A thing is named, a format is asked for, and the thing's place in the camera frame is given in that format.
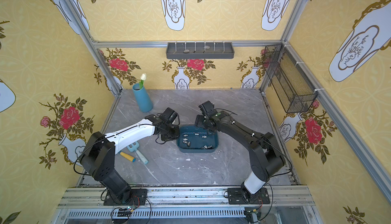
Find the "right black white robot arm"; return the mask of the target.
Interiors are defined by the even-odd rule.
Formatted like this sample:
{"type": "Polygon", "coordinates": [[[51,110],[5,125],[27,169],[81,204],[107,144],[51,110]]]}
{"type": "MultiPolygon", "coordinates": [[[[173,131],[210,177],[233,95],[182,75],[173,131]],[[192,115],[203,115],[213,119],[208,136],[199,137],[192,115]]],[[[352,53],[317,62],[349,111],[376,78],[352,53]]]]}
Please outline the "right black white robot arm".
{"type": "Polygon", "coordinates": [[[277,138],[272,133],[262,134],[236,121],[227,111],[218,111],[207,101],[199,106],[195,126],[212,132],[222,132],[238,141],[249,154],[251,173],[243,182],[242,189],[247,198],[259,190],[286,164],[277,138]]]}

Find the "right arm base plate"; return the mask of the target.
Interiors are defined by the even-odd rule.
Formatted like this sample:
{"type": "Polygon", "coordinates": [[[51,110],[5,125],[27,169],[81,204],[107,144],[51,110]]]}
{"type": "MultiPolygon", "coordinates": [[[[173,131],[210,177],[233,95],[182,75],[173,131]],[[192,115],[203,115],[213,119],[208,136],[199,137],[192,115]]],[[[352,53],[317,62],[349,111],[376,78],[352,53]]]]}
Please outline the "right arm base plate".
{"type": "Polygon", "coordinates": [[[246,188],[228,188],[228,203],[230,205],[265,205],[270,204],[270,195],[266,188],[261,188],[255,194],[250,193],[246,188]]]}

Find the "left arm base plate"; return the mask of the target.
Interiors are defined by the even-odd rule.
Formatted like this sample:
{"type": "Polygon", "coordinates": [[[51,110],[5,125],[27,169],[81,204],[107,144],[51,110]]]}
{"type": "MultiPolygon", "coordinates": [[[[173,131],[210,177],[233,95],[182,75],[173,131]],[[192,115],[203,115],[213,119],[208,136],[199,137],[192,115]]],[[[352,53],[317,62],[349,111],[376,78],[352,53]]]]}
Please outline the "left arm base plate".
{"type": "Polygon", "coordinates": [[[143,206],[146,203],[148,190],[145,188],[135,188],[125,191],[121,196],[114,195],[107,190],[104,206],[143,206]]]}

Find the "teal plastic storage box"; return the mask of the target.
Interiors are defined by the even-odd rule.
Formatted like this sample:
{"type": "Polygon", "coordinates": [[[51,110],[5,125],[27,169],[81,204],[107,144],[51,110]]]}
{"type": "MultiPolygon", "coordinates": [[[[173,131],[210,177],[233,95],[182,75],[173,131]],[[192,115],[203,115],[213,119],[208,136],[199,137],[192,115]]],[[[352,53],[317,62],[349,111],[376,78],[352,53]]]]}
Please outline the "teal plastic storage box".
{"type": "Polygon", "coordinates": [[[183,153],[212,153],[219,146],[219,138],[217,132],[185,125],[180,127],[176,144],[183,153]]]}

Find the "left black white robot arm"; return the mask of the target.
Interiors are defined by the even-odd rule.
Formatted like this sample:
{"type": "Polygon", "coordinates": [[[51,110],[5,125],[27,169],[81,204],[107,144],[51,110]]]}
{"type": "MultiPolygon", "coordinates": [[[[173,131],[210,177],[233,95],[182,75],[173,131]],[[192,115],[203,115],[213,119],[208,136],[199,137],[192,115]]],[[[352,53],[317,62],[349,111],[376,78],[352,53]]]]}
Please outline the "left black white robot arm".
{"type": "Polygon", "coordinates": [[[150,114],[124,129],[106,134],[98,131],[91,135],[77,161],[106,188],[105,206],[145,204],[147,190],[131,188],[115,169],[115,157],[145,137],[157,135],[163,142],[176,140],[179,137],[179,124],[174,124],[176,119],[179,119],[178,114],[167,108],[160,115],[150,114]]]}

